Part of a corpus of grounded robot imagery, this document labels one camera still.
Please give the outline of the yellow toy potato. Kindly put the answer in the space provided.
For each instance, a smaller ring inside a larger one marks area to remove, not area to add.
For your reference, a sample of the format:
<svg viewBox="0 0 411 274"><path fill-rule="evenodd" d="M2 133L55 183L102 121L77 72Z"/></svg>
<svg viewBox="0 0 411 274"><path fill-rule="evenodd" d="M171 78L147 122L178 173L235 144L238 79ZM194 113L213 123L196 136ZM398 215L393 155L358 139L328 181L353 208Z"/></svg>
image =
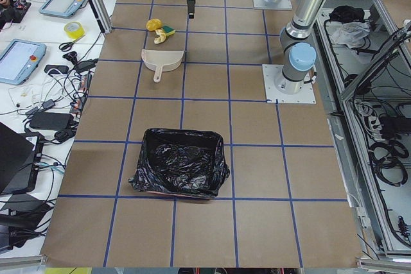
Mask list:
<svg viewBox="0 0 411 274"><path fill-rule="evenodd" d="M162 28L162 21L160 19L150 19L146 23L146 29L148 31L155 31Z"/></svg>

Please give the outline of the twisted bread toy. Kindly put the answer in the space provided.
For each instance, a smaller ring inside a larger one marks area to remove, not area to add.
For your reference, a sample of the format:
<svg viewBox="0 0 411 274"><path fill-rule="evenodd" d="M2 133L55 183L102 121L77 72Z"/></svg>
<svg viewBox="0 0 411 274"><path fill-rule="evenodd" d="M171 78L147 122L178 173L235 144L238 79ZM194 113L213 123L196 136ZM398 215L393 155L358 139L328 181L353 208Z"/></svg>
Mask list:
<svg viewBox="0 0 411 274"><path fill-rule="evenodd" d="M161 44L166 41L167 34L162 28L156 29L155 34L157 36L154 38L154 44Z"/></svg>

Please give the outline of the beige plastic dustpan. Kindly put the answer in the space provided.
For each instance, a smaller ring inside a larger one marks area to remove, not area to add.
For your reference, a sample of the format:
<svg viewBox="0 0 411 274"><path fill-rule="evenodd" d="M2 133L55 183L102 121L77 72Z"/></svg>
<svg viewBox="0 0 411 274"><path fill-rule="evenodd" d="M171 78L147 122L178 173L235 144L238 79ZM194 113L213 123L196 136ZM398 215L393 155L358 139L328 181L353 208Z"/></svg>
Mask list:
<svg viewBox="0 0 411 274"><path fill-rule="evenodd" d="M141 50L141 58L145 66L154 72L155 83L160 82L163 72L177 69L182 63L183 56L184 51Z"/></svg>

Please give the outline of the green yellow sponge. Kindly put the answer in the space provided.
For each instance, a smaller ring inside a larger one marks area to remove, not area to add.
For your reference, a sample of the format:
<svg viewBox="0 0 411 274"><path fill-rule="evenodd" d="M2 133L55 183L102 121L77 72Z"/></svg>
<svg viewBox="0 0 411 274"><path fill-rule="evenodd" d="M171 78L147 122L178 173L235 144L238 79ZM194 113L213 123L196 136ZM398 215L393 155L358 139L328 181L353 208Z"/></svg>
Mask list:
<svg viewBox="0 0 411 274"><path fill-rule="evenodd" d="M175 29L173 29L172 27L169 27L167 25L164 25L162 27L162 30L165 32L166 36L169 37L173 34L175 34Z"/></svg>

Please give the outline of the black bag lined bin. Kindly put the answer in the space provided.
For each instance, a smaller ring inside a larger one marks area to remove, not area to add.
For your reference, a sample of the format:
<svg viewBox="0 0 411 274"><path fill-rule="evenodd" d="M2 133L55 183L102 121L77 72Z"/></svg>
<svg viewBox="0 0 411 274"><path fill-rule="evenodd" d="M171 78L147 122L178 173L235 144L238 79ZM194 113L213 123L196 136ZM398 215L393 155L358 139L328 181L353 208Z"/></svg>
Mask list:
<svg viewBox="0 0 411 274"><path fill-rule="evenodd" d="M211 200L229 175L220 134L149 128L128 182L139 192Z"/></svg>

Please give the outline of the yellow tape roll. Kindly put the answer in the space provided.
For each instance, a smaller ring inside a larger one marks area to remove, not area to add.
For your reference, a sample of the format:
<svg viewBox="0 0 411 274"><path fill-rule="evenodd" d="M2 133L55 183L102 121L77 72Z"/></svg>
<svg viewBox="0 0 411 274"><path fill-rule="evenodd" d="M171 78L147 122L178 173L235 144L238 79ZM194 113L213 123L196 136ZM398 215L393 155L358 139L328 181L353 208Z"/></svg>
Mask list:
<svg viewBox="0 0 411 274"><path fill-rule="evenodd" d="M69 22L64 26L64 31L70 39L78 39L85 35L85 30L79 22Z"/></svg>

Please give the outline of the blue teach pendant far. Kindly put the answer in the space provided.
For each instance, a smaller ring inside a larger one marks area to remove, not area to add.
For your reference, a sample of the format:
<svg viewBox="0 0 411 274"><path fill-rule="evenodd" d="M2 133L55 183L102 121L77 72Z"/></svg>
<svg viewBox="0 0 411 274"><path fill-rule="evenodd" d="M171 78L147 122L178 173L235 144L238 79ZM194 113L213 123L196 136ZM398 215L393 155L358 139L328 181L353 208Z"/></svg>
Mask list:
<svg viewBox="0 0 411 274"><path fill-rule="evenodd" d="M39 13L53 17L69 18L74 15L86 0L47 0Z"/></svg>

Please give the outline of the blue teach pendant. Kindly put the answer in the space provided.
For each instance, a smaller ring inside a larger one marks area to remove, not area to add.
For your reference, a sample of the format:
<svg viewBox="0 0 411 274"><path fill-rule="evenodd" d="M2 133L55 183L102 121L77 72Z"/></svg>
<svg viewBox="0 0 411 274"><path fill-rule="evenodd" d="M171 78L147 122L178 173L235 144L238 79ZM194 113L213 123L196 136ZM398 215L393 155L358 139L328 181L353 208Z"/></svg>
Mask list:
<svg viewBox="0 0 411 274"><path fill-rule="evenodd" d="M22 39L13 39L1 53L1 83L20 85L29 78L42 57L46 45Z"/></svg>
<svg viewBox="0 0 411 274"><path fill-rule="evenodd" d="M74 15L86 0L47 0L39 13L53 17L69 18Z"/></svg>

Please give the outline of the crumpled white cloth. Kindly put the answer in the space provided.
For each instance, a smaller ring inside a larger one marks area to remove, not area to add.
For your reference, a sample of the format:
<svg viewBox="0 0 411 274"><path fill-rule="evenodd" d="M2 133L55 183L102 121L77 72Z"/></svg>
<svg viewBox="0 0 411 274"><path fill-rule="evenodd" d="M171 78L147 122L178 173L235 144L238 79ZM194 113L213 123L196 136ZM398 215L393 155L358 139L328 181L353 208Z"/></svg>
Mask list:
<svg viewBox="0 0 411 274"><path fill-rule="evenodd" d="M345 23L335 30L330 40L332 44L345 45L350 49L358 48L363 46L370 31L370 26L364 22Z"/></svg>

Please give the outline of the blue teach pendant near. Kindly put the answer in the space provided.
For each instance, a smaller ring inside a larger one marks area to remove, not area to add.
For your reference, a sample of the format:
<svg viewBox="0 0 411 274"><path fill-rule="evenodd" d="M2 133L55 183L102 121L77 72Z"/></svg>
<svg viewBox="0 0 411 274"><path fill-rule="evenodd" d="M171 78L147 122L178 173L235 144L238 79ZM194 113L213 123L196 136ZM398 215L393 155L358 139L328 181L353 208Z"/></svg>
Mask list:
<svg viewBox="0 0 411 274"><path fill-rule="evenodd" d="M42 57L46 45L22 39L13 39L1 53L1 83L20 85L29 78Z"/></svg>

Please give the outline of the black power adapter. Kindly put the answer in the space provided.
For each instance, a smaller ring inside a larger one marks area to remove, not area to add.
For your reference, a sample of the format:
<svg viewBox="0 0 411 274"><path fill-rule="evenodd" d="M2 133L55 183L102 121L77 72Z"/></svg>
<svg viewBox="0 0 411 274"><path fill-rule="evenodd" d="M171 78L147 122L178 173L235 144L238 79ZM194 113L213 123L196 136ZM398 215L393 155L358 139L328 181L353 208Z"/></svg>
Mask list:
<svg viewBox="0 0 411 274"><path fill-rule="evenodd" d="M71 114L41 112L32 117L29 126L38 130L62 130L68 128L73 120Z"/></svg>

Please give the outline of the black laptop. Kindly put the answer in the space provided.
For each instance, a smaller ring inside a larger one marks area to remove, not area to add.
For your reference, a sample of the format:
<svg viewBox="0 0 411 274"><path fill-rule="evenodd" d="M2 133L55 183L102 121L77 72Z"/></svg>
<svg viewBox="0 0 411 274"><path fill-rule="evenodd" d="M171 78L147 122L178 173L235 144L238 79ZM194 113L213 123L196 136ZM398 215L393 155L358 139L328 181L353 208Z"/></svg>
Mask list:
<svg viewBox="0 0 411 274"><path fill-rule="evenodd" d="M44 136L38 132L17 133L1 124L1 194L34 190L39 172Z"/></svg>

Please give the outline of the black handled scissors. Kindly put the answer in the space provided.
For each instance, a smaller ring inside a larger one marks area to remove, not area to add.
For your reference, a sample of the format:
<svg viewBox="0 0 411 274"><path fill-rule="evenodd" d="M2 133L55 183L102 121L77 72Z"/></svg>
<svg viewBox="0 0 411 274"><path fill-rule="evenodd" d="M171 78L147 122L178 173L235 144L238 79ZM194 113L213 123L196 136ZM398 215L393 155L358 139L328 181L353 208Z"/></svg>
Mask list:
<svg viewBox="0 0 411 274"><path fill-rule="evenodd" d="M59 48L59 50L61 50L62 52L68 52L68 51L70 51L70 50L73 48L73 46L74 46L79 40L81 40L82 38L83 38L83 35L82 35L81 37L78 37L78 38L70 41L70 42L61 43L58 48Z"/></svg>

